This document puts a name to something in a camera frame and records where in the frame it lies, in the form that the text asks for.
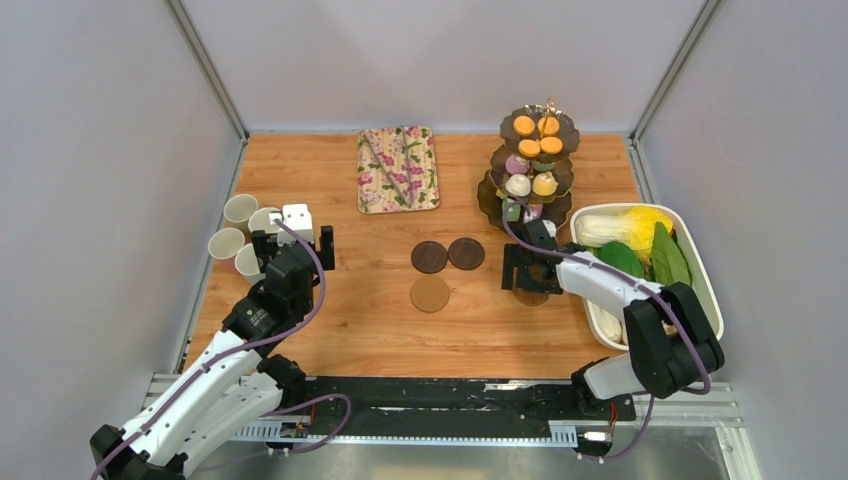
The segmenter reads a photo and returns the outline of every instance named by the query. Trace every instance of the cable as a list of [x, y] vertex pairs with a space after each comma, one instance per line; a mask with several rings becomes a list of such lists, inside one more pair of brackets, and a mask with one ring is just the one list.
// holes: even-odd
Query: cable
[[710, 389], [712, 388], [712, 380], [710, 379], [710, 374], [707, 372], [707, 367], [704, 365], [703, 360], [701, 360], [700, 355], [698, 355], [698, 352], [695, 350], [695, 345], [692, 343], [692, 340], [689, 338], [689, 335], [686, 333], [686, 330], [683, 329], [683, 326], [681, 325], [680, 320], [677, 319], [677, 315], [674, 314], [674, 311], [672, 311], [671, 306], [668, 304], [668, 302], [663, 300], [662, 297], [660, 297], [657, 293], [655, 293], [650, 288], [648, 288], [648, 287], [642, 285], [641, 283], [633, 280], [632, 278], [630, 278], [629, 275], [627, 275], [626, 273], [622, 272], [621, 270], [619, 270], [615, 267], [611, 267], [611, 266], [609, 266], [609, 265], [607, 265], [603, 262], [592, 262], [592, 261], [587, 260], [585, 258], [578, 257], [577, 255], [572, 255], [572, 254], [565, 253], [565, 252], [557, 252], [557, 251], [554, 251], [554, 250], [547, 250], [547, 249], [544, 249], [544, 248], [539, 248], [535, 245], [531, 245], [531, 244], [525, 242], [524, 240], [518, 238], [518, 235], [516, 235], [515, 232], [512, 231], [512, 228], [510, 228], [510, 226], [509, 226], [509, 222], [507, 221], [507, 213], [509, 212], [509, 210], [512, 210], [514, 207], [517, 207], [517, 206], [521, 205], [522, 203], [523, 202], [511, 202], [511, 203], [508, 203], [504, 207], [503, 226], [504, 226], [504, 230], [506, 230], [506, 233], [508, 233], [509, 236], [511, 236], [513, 238], [513, 240], [516, 241], [516, 243], [518, 243], [522, 247], [526, 248], [527, 250], [530, 250], [531, 252], [541, 253], [543, 255], [559, 257], [559, 258], [563, 258], [563, 259], [570, 260], [570, 261], [573, 261], [573, 262], [582, 263], [583, 265], [586, 265], [589, 268], [597, 268], [598, 270], [601, 270], [601, 271], [606, 272], [610, 275], [613, 275], [614, 277], [616, 277], [620, 280], [623, 280], [625, 283], [627, 283], [631, 287], [636, 287], [640, 291], [642, 291], [643, 293], [646, 293], [648, 296], [650, 296], [655, 302], [657, 302], [657, 304], [660, 306], [660, 308], [663, 309], [665, 314], [668, 316], [668, 319], [671, 320], [671, 323], [677, 329], [677, 333], [678, 333], [678, 335], [680, 335], [680, 339], [683, 340], [683, 344], [686, 346], [686, 350], [689, 352], [689, 355], [692, 356], [692, 360], [695, 362], [695, 367], [698, 369], [698, 373], [701, 376], [701, 381], [704, 382], [704, 388], [693, 389], [693, 388], [687, 387], [687, 388], [682, 389], [682, 391], [688, 392], [688, 393], [693, 393], [693, 394], [696, 394], [696, 395], [706, 395], [706, 394], [710, 393]]
[[191, 387], [191, 385], [195, 381], [197, 381], [197, 379], [200, 378], [201, 375], [203, 375], [204, 373], [207, 373], [209, 371], [209, 368], [212, 367], [212, 365], [215, 365], [219, 361], [223, 360], [227, 356], [232, 355], [234, 353], [242, 352], [242, 351], [245, 351], [245, 350], [252, 350], [254, 348], [258, 348], [258, 347], [268, 345], [269, 343], [282, 341], [282, 340], [286, 339], [287, 337], [294, 335], [295, 333], [299, 332], [301, 329], [303, 329], [303, 327], [305, 327], [306, 325], [309, 324], [309, 322], [312, 321], [312, 319], [315, 317], [315, 315], [318, 314], [318, 310], [320, 310], [321, 306], [324, 304], [324, 296], [326, 295], [326, 291], [327, 291], [327, 288], [326, 288], [327, 283], [326, 283], [326, 278], [325, 278], [325, 275], [324, 275], [324, 268], [321, 266], [321, 260], [318, 258], [318, 255], [315, 254], [315, 252], [312, 250], [312, 247], [309, 246], [309, 243], [303, 237], [301, 237], [300, 235], [295, 233], [294, 230], [292, 230], [291, 228], [285, 226], [281, 221], [277, 220], [276, 223], [277, 223], [277, 226], [279, 226], [286, 233], [291, 235], [292, 238], [294, 238], [295, 241], [297, 241], [297, 243], [300, 244], [300, 246], [303, 247], [306, 250], [306, 253], [309, 254], [310, 258], [312, 259], [312, 262], [315, 264], [316, 270], [318, 271], [318, 282], [321, 285], [321, 290], [320, 290], [320, 293], [318, 294], [318, 301], [315, 302], [315, 306], [312, 308], [312, 311], [310, 311], [306, 315], [306, 317], [303, 319], [302, 322], [295, 325], [294, 328], [291, 328], [291, 329], [289, 329], [289, 330], [287, 330], [287, 331], [285, 331], [285, 332], [283, 332], [279, 335], [275, 335], [273, 337], [269, 337], [269, 338], [266, 338], [264, 340], [259, 340], [259, 341], [251, 342], [251, 343], [245, 343], [243, 345], [239, 345], [237, 347], [230, 348], [229, 350], [225, 350], [225, 351], [215, 355], [208, 362], [204, 363], [202, 365], [203, 368], [196, 370], [185, 381], [185, 383], [180, 385], [180, 387], [177, 388], [176, 391], [174, 391], [174, 394], [171, 395], [167, 400], [165, 400], [165, 402], [162, 404], [162, 406], [150, 417], [150, 420], [148, 420], [141, 427], [139, 427], [138, 432], [135, 432], [134, 434], [130, 435], [129, 438], [127, 438], [126, 440], [121, 442], [117, 447], [115, 447], [114, 450], [109, 452], [109, 455], [106, 455], [106, 457], [103, 459], [103, 461], [101, 461], [97, 465], [97, 468], [94, 469], [94, 473], [91, 474], [91, 478], [89, 480], [97, 480], [97, 477], [99, 477], [100, 474], [103, 473], [103, 471], [106, 469], [106, 465], [109, 465], [109, 463], [112, 460], [114, 460], [115, 457], [117, 457], [128, 446], [130, 446], [130, 444], [132, 444], [134, 441], [136, 441], [138, 439], [138, 437], [140, 437], [142, 435], [143, 432], [147, 432], [148, 430], [150, 430], [150, 427], [155, 425], [156, 422], [162, 417], [162, 415], [164, 415], [165, 412], [167, 412], [168, 409], [171, 408], [171, 406], [174, 404], [174, 402], [176, 402], [177, 399], [179, 399], [180, 396], [182, 396], [182, 394], [185, 393], [185, 391], [188, 390], [189, 387]]
[[[692, 340], [689, 338], [689, 335], [683, 329], [683, 326], [681, 325], [680, 320], [678, 320], [677, 315], [675, 315], [674, 312], [672, 311], [671, 306], [665, 300], [663, 300], [662, 297], [657, 295], [653, 290], [651, 290], [648, 287], [645, 287], [644, 285], [640, 284], [639, 282], [633, 280], [632, 278], [630, 278], [629, 275], [618, 270], [617, 268], [611, 267], [611, 266], [609, 266], [609, 265], [607, 265], [603, 262], [592, 262], [592, 261], [589, 261], [585, 258], [578, 257], [576, 255], [571, 255], [569, 253], [557, 252], [557, 251], [554, 251], [554, 250], [547, 250], [547, 249], [544, 249], [544, 248], [540, 248], [540, 247], [537, 247], [535, 245], [531, 245], [531, 244], [525, 242], [524, 240], [520, 239], [518, 237], [518, 235], [516, 235], [515, 232], [512, 231], [512, 228], [509, 226], [509, 222], [507, 221], [507, 218], [508, 218], [508, 213], [509, 213], [510, 210], [512, 210], [513, 208], [515, 208], [515, 207], [517, 207], [517, 206], [519, 206], [523, 203], [525, 203], [525, 202], [510, 202], [510, 203], [508, 203], [504, 206], [504, 209], [503, 209], [503, 226], [504, 226], [504, 230], [506, 231], [506, 233], [509, 234], [509, 236], [512, 237], [512, 239], [515, 240], [516, 243], [518, 243], [519, 245], [521, 245], [525, 249], [530, 250], [531, 252], [536, 252], [536, 253], [540, 253], [542, 255], [549, 255], [549, 256], [553, 256], [553, 257], [563, 258], [563, 259], [570, 260], [570, 261], [573, 261], [573, 262], [581, 263], [583, 265], [588, 266], [589, 268], [597, 268], [597, 269], [599, 269], [603, 272], [606, 272], [610, 275], [613, 275], [616, 278], [623, 280], [628, 285], [630, 285], [632, 287], [636, 287], [640, 291], [648, 294], [648, 296], [650, 296], [655, 302], [657, 302], [657, 304], [663, 309], [665, 314], [668, 316], [669, 320], [671, 320], [671, 323], [674, 325], [675, 328], [677, 328], [677, 333], [678, 333], [678, 335], [680, 335], [681, 340], [683, 340], [683, 344], [686, 345], [686, 350], [688, 350], [689, 354], [692, 356], [692, 360], [695, 362], [695, 366], [698, 368], [698, 373], [701, 375], [701, 381], [704, 382], [704, 388], [701, 388], [701, 389], [684, 388], [683, 391], [688, 392], [688, 393], [693, 393], [693, 394], [696, 394], [696, 395], [706, 395], [707, 393], [709, 393], [710, 389], [712, 388], [712, 381], [710, 379], [709, 373], [707, 372], [707, 367], [704, 365], [704, 362], [701, 360], [701, 357], [698, 355], [698, 352], [695, 350], [695, 345], [692, 344]], [[604, 462], [610, 462], [610, 461], [614, 461], [614, 460], [618, 460], [618, 459], [626, 457], [628, 454], [630, 454], [630, 452], [633, 451], [634, 448], [636, 448], [636, 445], [639, 444], [639, 442], [642, 440], [642, 437], [644, 437], [645, 431], [647, 431], [647, 429], [648, 429], [648, 423], [651, 421], [651, 414], [654, 411], [654, 401], [655, 401], [655, 397], [653, 395], [651, 395], [651, 399], [648, 402], [648, 410], [645, 412], [645, 419], [642, 422], [642, 426], [639, 428], [639, 431], [636, 433], [636, 437], [633, 439], [633, 441], [630, 443], [630, 445], [627, 446], [627, 448], [625, 448], [621, 452], [619, 452], [615, 455], [611, 455], [609, 457], [595, 457], [595, 456], [592, 456], [592, 455], [578, 454], [578, 458], [586, 457], [589, 460], [596, 461], [597, 463], [604, 463]]]
[[[307, 453], [307, 452], [312, 452], [314, 450], [317, 450], [317, 449], [323, 447], [324, 445], [326, 445], [327, 443], [329, 443], [333, 438], [335, 438], [336, 435], [339, 434], [339, 432], [342, 431], [342, 429], [347, 424], [347, 421], [350, 419], [350, 412], [351, 412], [351, 409], [352, 409], [350, 397], [348, 397], [347, 395], [342, 394], [342, 393], [331, 393], [329, 395], [324, 395], [324, 396], [309, 400], [307, 402], [303, 402], [300, 405], [295, 405], [293, 407], [284, 408], [282, 410], [274, 410], [273, 412], [268, 412], [265, 415], [262, 415], [263, 417], [270, 417], [270, 416], [274, 416], [274, 415], [287, 415], [289, 413], [296, 412], [296, 411], [298, 411], [302, 408], [308, 407], [310, 405], [315, 405], [316, 403], [323, 402], [325, 400], [332, 400], [334, 398], [341, 398], [342, 400], [344, 400], [345, 403], [347, 404], [347, 409], [345, 410], [344, 418], [342, 418], [342, 421], [338, 424], [338, 426], [336, 426], [336, 428], [333, 429], [332, 432], [327, 434], [327, 436], [325, 436], [321, 440], [318, 440], [317, 442], [313, 443], [312, 445], [309, 445], [309, 446], [306, 446], [306, 447], [303, 447], [303, 448], [291, 449], [291, 450], [288, 450], [288, 452], [286, 452], [285, 450], [274, 450], [274, 452], [278, 453], [278, 454], [282, 454], [282, 455], [285, 455], [286, 453], [288, 453], [289, 455], [292, 455], [292, 454], [295, 454], [295, 453]], [[243, 463], [243, 462], [246, 462], [248, 460], [253, 460], [254, 458], [264, 457], [266, 455], [268, 455], [268, 451], [263, 450], [261, 452], [251, 453], [251, 454], [245, 455], [243, 457], [237, 458], [235, 460], [231, 460], [227, 463], [222, 463], [220, 465], [213, 465], [211, 467], [198, 468], [194, 472], [195, 473], [203, 473], [203, 472], [211, 472], [213, 470], [221, 470], [223, 468], [232, 467], [233, 465], [237, 465], [239, 463]]]

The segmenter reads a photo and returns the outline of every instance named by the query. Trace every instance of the white wall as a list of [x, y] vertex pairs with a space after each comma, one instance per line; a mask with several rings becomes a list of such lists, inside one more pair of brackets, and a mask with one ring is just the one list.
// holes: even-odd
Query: white wall
[[702, 0], [186, 0], [251, 130], [635, 126]]
[[848, 4], [728, 0], [650, 129], [686, 218], [763, 478], [846, 472]]
[[238, 142], [162, 2], [0, 2], [0, 471], [88, 478], [173, 368]]

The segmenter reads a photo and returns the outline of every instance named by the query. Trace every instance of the yellow cupcake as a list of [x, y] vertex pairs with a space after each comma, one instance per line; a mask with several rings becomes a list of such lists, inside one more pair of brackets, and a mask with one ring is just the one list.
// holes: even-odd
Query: yellow cupcake
[[533, 178], [533, 193], [546, 197], [556, 192], [557, 181], [551, 172], [540, 173]]
[[551, 155], [556, 155], [562, 151], [562, 140], [557, 137], [545, 137], [539, 142], [542, 151]]
[[559, 120], [557, 120], [556, 117], [542, 117], [539, 119], [539, 132], [541, 132], [543, 136], [556, 135], [558, 131]]
[[536, 124], [533, 123], [533, 119], [522, 115], [520, 117], [516, 117], [515, 120], [512, 121], [512, 128], [522, 136], [528, 136], [533, 133], [533, 130], [536, 129]]
[[539, 155], [539, 152], [541, 151], [542, 148], [539, 146], [539, 142], [537, 142], [536, 140], [525, 139], [518, 142], [518, 153], [524, 155], [525, 157], [535, 157]]

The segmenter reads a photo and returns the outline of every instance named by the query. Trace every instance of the white cup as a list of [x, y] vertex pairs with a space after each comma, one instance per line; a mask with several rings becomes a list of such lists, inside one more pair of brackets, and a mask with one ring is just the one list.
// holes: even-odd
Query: white cup
[[269, 216], [272, 212], [279, 211], [279, 208], [274, 207], [260, 208], [256, 211], [256, 213], [250, 216], [250, 221], [247, 223], [249, 231], [255, 232], [258, 230], [263, 230], [269, 235], [273, 235], [279, 232], [280, 227], [278, 227], [276, 223], [272, 223], [271, 218]]
[[242, 246], [244, 233], [237, 228], [227, 227], [215, 232], [206, 248], [215, 261], [227, 268], [235, 268], [236, 255]]
[[259, 208], [259, 201], [253, 195], [242, 193], [227, 200], [224, 204], [224, 218], [227, 219], [234, 228], [238, 228], [242, 232], [250, 235], [250, 230], [247, 229], [247, 222], [250, 216]]
[[256, 252], [253, 251], [252, 243], [241, 247], [238, 255], [236, 255], [236, 270], [251, 285], [255, 285], [256, 282], [265, 278], [264, 273], [259, 273], [259, 262], [256, 260]]

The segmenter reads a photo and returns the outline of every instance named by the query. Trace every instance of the gray floor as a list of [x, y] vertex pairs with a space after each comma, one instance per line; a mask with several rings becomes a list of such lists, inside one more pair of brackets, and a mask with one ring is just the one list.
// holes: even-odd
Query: gray floor
[[[616, 429], [613, 451], [624, 448], [634, 428]], [[230, 442], [207, 459], [218, 465], [261, 450]], [[626, 459], [607, 465], [577, 460], [551, 448], [328, 445], [290, 458], [251, 460], [192, 480], [502, 480], [502, 479], [729, 479], [715, 430], [656, 427]]]

